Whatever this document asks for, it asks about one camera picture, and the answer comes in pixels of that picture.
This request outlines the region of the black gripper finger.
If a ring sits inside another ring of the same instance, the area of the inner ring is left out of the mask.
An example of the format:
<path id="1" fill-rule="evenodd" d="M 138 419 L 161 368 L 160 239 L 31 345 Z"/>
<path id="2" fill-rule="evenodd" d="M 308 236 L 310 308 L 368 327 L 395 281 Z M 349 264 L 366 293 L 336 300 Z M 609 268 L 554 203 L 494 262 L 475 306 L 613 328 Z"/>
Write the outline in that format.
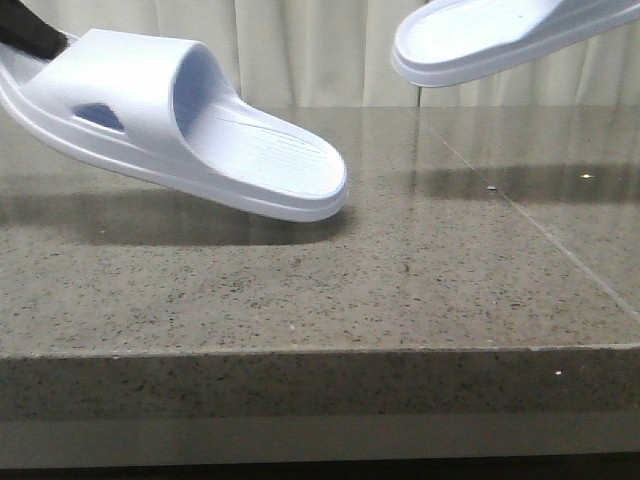
<path id="1" fill-rule="evenodd" d="M 1 43 L 44 60 L 54 59 L 69 46 L 65 34 L 17 0 L 1 0 Z"/>

